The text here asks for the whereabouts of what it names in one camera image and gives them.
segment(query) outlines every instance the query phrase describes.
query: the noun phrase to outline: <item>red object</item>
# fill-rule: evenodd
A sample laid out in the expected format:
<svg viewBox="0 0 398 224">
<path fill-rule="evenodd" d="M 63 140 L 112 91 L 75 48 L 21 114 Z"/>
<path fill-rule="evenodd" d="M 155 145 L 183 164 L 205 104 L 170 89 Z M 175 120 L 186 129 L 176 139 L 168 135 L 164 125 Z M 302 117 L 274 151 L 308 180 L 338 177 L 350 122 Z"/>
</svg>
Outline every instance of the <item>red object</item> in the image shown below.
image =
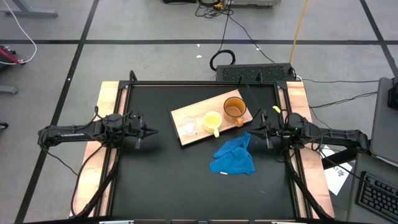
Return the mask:
<svg viewBox="0 0 398 224">
<path fill-rule="evenodd" d="M 0 47 L 0 54 L 4 55 L 8 60 L 16 63 L 17 65 L 20 64 L 18 59 L 16 59 L 12 54 L 6 52 L 2 47 Z"/>
</svg>

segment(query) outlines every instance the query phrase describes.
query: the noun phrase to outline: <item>blue cloth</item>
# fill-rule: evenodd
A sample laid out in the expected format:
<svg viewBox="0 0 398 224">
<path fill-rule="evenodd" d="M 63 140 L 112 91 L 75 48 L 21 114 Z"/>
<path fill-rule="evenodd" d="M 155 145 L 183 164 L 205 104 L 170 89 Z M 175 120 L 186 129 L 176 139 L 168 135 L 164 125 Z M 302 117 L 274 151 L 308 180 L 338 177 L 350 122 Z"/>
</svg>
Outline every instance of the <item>blue cloth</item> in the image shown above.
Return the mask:
<svg viewBox="0 0 398 224">
<path fill-rule="evenodd" d="M 248 132 L 244 136 L 228 140 L 213 157 L 216 159 L 210 164 L 210 170 L 219 174 L 247 174 L 255 172 L 253 159 L 247 152 L 251 135 Z"/>
</svg>

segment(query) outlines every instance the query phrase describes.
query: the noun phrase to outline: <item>orange glass mug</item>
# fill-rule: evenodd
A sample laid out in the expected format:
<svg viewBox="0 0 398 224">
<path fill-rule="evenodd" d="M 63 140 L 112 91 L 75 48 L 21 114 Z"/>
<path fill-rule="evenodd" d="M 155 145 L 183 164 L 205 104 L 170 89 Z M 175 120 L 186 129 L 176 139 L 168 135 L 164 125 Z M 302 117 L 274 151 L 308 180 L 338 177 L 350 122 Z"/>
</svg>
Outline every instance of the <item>orange glass mug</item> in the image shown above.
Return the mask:
<svg viewBox="0 0 398 224">
<path fill-rule="evenodd" d="M 230 97 L 224 102 L 224 119 L 241 127 L 243 126 L 243 115 L 246 110 L 246 104 L 241 98 L 237 96 Z"/>
</svg>

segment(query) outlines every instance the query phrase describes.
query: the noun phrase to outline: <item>white cable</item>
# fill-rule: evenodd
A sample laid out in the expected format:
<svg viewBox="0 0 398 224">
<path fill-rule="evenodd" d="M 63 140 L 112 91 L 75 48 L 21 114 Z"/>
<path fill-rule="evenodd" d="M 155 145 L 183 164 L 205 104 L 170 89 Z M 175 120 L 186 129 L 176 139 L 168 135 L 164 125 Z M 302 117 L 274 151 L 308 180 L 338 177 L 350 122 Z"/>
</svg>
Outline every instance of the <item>white cable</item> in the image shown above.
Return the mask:
<svg viewBox="0 0 398 224">
<path fill-rule="evenodd" d="M 35 42 L 33 42 L 33 40 L 29 37 L 29 35 L 26 34 L 26 32 L 23 30 L 23 28 L 21 27 L 21 25 L 18 22 L 17 17 L 14 15 L 14 13 L 12 12 L 12 10 L 10 9 L 10 7 L 8 6 L 6 0 L 2 0 L 5 5 L 7 6 L 8 10 L 10 11 L 11 15 L 14 17 L 15 21 L 17 22 L 17 25 L 19 26 L 19 28 L 21 29 L 21 31 L 25 34 L 25 36 L 32 42 L 33 46 L 35 47 L 35 52 L 33 53 L 33 55 L 30 57 L 30 59 L 28 60 L 24 60 L 23 63 L 26 62 L 30 62 L 36 55 L 37 52 L 37 46 L 35 44 Z M 7 63 L 7 62 L 0 62 L 1 64 L 5 64 L 5 65 L 16 65 L 17 63 Z"/>
</svg>

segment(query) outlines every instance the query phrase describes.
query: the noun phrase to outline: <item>black cable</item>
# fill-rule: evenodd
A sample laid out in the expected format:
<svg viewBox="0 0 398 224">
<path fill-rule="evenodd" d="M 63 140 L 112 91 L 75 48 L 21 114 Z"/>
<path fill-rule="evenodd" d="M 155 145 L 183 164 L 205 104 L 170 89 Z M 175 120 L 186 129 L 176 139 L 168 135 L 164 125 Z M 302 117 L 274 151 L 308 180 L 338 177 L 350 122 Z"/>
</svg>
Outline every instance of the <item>black cable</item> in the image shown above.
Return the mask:
<svg viewBox="0 0 398 224">
<path fill-rule="evenodd" d="M 281 134 L 281 136 L 280 136 L 280 140 L 281 140 L 282 142 L 284 141 L 284 139 L 283 139 L 283 133 L 286 131 L 287 127 L 289 126 L 289 118 L 290 118 L 290 115 L 292 115 L 292 114 L 299 115 L 298 113 L 289 113 L 288 115 L 286 115 L 286 117 L 285 117 L 285 119 L 284 119 L 284 125 L 283 125 L 283 129 L 282 129 L 282 134 Z M 296 132 L 292 133 L 292 135 L 298 133 L 299 131 L 301 131 L 301 129 L 302 129 L 302 128 L 296 130 Z M 279 162 L 279 163 L 288 162 L 288 160 L 286 160 L 286 159 L 280 160 L 279 158 L 282 157 L 282 153 L 285 152 L 286 150 L 293 149 L 293 148 L 291 147 L 291 145 L 292 145 L 292 143 L 290 142 L 290 139 L 288 139 L 288 143 L 287 143 L 286 146 L 279 152 L 279 155 L 278 155 L 277 158 L 276 158 L 276 161 L 277 161 L 277 162 Z M 294 150 L 293 153 L 290 155 L 290 159 L 293 158 L 294 155 L 295 155 L 295 150 Z"/>
<path fill-rule="evenodd" d="M 342 168 L 343 170 L 347 171 L 347 173 L 351 174 L 353 177 L 357 178 L 360 182 L 365 183 L 366 185 L 368 185 L 368 186 L 371 187 L 372 189 L 374 189 L 374 190 L 376 190 L 376 191 L 378 191 L 378 192 L 387 194 L 387 195 L 390 196 L 390 197 L 397 197 L 395 194 L 392 194 L 391 192 L 388 192 L 388 191 L 386 191 L 386 190 L 384 190 L 384 189 L 380 189 L 380 188 L 377 188 L 377 187 L 373 186 L 372 184 L 370 184 L 370 183 L 367 182 L 366 180 L 364 180 L 364 179 L 358 177 L 357 175 L 355 175 L 353 172 L 351 172 L 351 171 L 349 171 L 348 169 L 344 168 L 343 166 L 341 166 L 341 165 L 335 163 L 334 161 L 332 161 L 331 159 L 329 159 L 322 151 L 320 151 L 320 152 L 316 151 L 316 152 L 317 152 L 320 156 L 323 156 L 324 159 L 326 159 L 328 162 L 330 162 L 330 163 L 333 164 L 334 166 L 338 166 L 338 167 Z"/>
<path fill-rule="evenodd" d="M 120 119 L 126 118 L 127 116 L 130 116 L 131 113 L 132 113 L 132 111 L 129 111 L 129 112 L 126 113 L 125 115 L 123 115 L 123 116 L 121 116 L 120 118 L 115 119 L 115 120 L 113 120 L 113 121 L 118 121 L 118 120 L 120 120 Z M 123 129 L 123 131 L 122 131 L 122 136 L 124 136 L 124 133 L 125 133 L 125 132 L 126 132 L 126 129 Z M 115 137 L 115 135 L 117 135 L 117 133 L 112 134 L 107 140 L 103 141 L 102 144 L 101 144 L 101 146 L 100 146 L 99 148 L 97 148 L 97 150 L 94 151 L 89 157 L 87 157 L 87 159 L 86 159 L 86 160 L 84 161 L 84 163 L 81 165 L 80 170 L 79 170 L 79 173 L 77 174 L 77 180 L 76 180 L 75 188 L 73 189 L 72 200 L 71 200 L 71 202 L 70 202 L 70 210 L 71 210 L 71 213 L 72 213 L 73 216 L 76 216 L 76 213 L 75 213 L 74 208 L 73 208 L 73 202 L 75 201 L 76 191 L 77 191 L 77 188 L 78 188 L 78 185 L 79 185 L 79 180 L 80 180 L 81 172 L 83 171 L 83 169 L 84 169 L 84 167 L 86 166 L 87 162 L 88 162 L 95 154 L 97 154 L 97 152 L 99 152 L 100 149 L 101 149 L 102 147 L 105 147 L 107 143 L 112 142 L 113 137 Z"/>
<path fill-rule="evenodd" d="M 313 109 L 315 109 L 315 108 L 325 108 L 325 107 L 327 107 L 327 106 L 338 105 L 338 104 L 341 104 L 341 103 L 349 102 L 349 101 L 351 101 L 351 100 L 356 100 L 356 99 L 358 99 L 358 98 L 368 97 L 368 96 L 372 96 L 372 95 L 375 95 L 375 94 L 377 94 L 377 91 L 370 92 L 370 93 L 363 93 L 363 94 L 354 96 L 354 97 L 352 97 L 352 98 L 343 99 L 343 100 L 338 100 L 338 101 L 334 101 L 334 102 L 331 102 L 331 103 L 325 103 L 325 104 L 323 104 L 323 105 L 310 106 L 310 108 L 313 108 Z"/>
<path fill-rule="evenodd" d="M 59 130 L 74 130 L 74 131 L 78 131 L 78 130 L 87 128 L 89 125 L 91 125 L 94 122 L 95 118 L 98 117 L 100 119 L 103 119 L 103 117 L 101 117 L 98 114 L 98 111 L 99 111 L 98 106 L 95 106 L 94 107 L 94 116 L 93 116 L 93 118 L 87 124 L 83 125 L 82 127 L 79 127 L 79 128 L 60 128 Z M 45 136 L 45 133 L 47 133 L 50 130 L 53 130 L 53 129 L 48 128 L 47 130 L 44 131 L 44 133 L 42 134 L 42 137 L 40 138 L 40 143 L 43 142 L 43 137 Z"/>
<path fill-rule="evenodd" d="M 313 148 L 313 145 L 315 144 L 315 140 L 317 140 L 318 138 L 315 138 L 315 139 L 312 140 L 312 142 L 311 142 L 311 149 L 312 149 L 313 151 L 317 151 L 317 150 L 319 150 L 319 149 L 321 148 L 321 145 L 322 145 L 322 142 L 323 142 L 323 133 L 322 133 L 322 130 L 321 130 L 317 125 L 315 125 L 315 124 L 312 124 L 312 125 L 314 125 L 314 127 L 316 127 L 316 128 L 319 130 L 319 132 L 321 133 L 321 134 L 320 134 L 320 136 L 321 136 L 321 141 L 319 142 L 319 144 L 318 144 L 318 146 L 317 146 L 316 149 Z"/>
<path fill-rule="evenodd" d="M 202 17 L 205 19 L 213 19 L 215 17 L 218 17 L 220 15 L 233 15 L 234 11 L 231 10 L 231 7 L 229 8 L 224 8 L 222 10 L 217 10 L 213 7 L 213 4 L 215 4 L 216 1 L 213 1 L 213 3 L 204 3 L 201 0 L 199 0 L 199 6 L 197 7 L 195 11 L 195 16 L 196 17 Z M 204 9 L 203 14 L 199 14 L 199 9 Z"/>
<path fill-rule="evenodd" d="M 244 32 L 246 33 L 246 35 L 250 38 L 251 42 L 257 47 L 257 49 L 263 54 L 263 56 L 264 56 L 265 58 L 267 58 L 270 62 L 275 63 L 275 62 L 273 61 L 273 59 L 271 59 L 271 58 L 269 58 L 268 56 L 266 56 L 266 55 L 264 54 L 264 52 L 260 49 L 260 47 L 257 46 L 257 44 L 255 43 L 255 41 L 254 41 L 254 40 L 251 38 L 251 36 L 249 35 L 248 31 L 247 31 L 241 24 L 239 24 L 238 22 L 236 22 L 231 16 L 230 16 L 229 18 L 230 18 L 232 21 L 234 21 L 238 26 L 240 26 L 240 27 L 244 30 Z"/>
<path fill-rule="evenodd" d="M 234 53 L 232 50 L 222 50 L 222 49 L 221 49 L 221 48 L 223 47 L 223 44 L 224 44 L 224 38 L 225 38 L 226 27 L 227 27 L 227 25 L 228 25 L 229 13 L 231 12 L 231 11 L 230 11 L 230 8 L 231 8 L 231 1 L 229 2 L 229 5 L 228 5 L 228 6 L 229 6 L 229 7 L 228 7 L 228 9 L 227 9 L 228 11 L 227 11 L 227 14 L 226 14 L 227 16 L 226 16 L 226 20 L 225 20 L 223 38 L 222 38 L 222 40 L 221 40 L 220 48 L 218 49 L 217 53 L 215 53 L 215 54 L 211 57 L 211 59 L 210 59 L 210 68 L 211 68 L 213 71 L 216 71 L 216 68 L 215 68 L 214 65 L 213 65 L 214 59 L 215 59 L 217 56 L 219 56 L 220 54 L 227 53 L 227 54 L 230 54 L 230 55 L 232 56 L 232 61 L 231 61 L 230 65 L 234 65 L 234 64 L 235 64 L 235 61 L 236 61 L 235 53 Z"/>
<path fill-rule="evenodd" d="M 345 149 L 331 149 L 331 148 L 328 147 L 327 150 L 332 150 L 332 151 L 335 151 L 335 152 L 342 152 L 342 151 L 344 151 Z"/>
<path fill-rule="evenodd" d="M 52 157 L 58 159 L 64 166 L 66 166 L 68 169 L 70 169 L 70 170 L 73 172 L 73 174 L 78 175 L 70 166 L 68 166 L 66 163 L 64 163 L 59 157 L 57 157 L 57 156 L 55 156 L 55 155 L 49 153 L 49 152 L 48 152 L 47 150 L 45 150 L 45 149 L 43 149 L 43 150 L 44 150 L 49 156 L 52 156 Z"/>
<path fill-rule="evenodd" d="M 328 124 L 326 124 L 325 122 L 321 121 L 318 117 L 317 114 L 315 114 L 315 111 L 313 110 L 313 108 L 310 108 L 310 110 L 312 111 L 315 119 L 317 119 L 319 122 L 321 122 L 322 124 L 324 124 L 326 127 L 328 127 L 329 129 L 332 129 Z"/>
<path fill-rule="evenodd" d="M 336 81 L 315 81 L 309 78 L 303 78 L 303 81 L 310 81 L 314 83 L 372 83 L 379 82 L 379 80 L 368 80 L 368 81 L 346 81 L 346 80 L 336 80 Z"/>
<path fill-rule="evenodd" d="M 97 148 L 97 150 L 95 150 L 89 157 L 87 157 L 87 159 L 84 161 L 83 165 L 81 165 L 80 170 L 79 170 L 79 174 L 77 174 L 77 180 L 76 180 L 76 184 L 75 184 L 75 188 L 73 189 L 73 194 L 72 194 L 72 201 L 70 202 L 70 211 L 72 213 L 73 216 L 76 215 L 75 210 L 73 208 L 73 202 L 75 201 L 75 196 L 76 196 L 76 191 L 77 191 L 77 187 L 79 185 L 79 180 L 80 180 L 80 176 L 81 176 L 81 172 L 83 171 L 84 167 L 86 166 L 87 162 L 97 153 L 100 151 L 100 149 L 103 147 L 103 144 L 101 144 L 101 146 L 99 148 Z"/>
</svg>

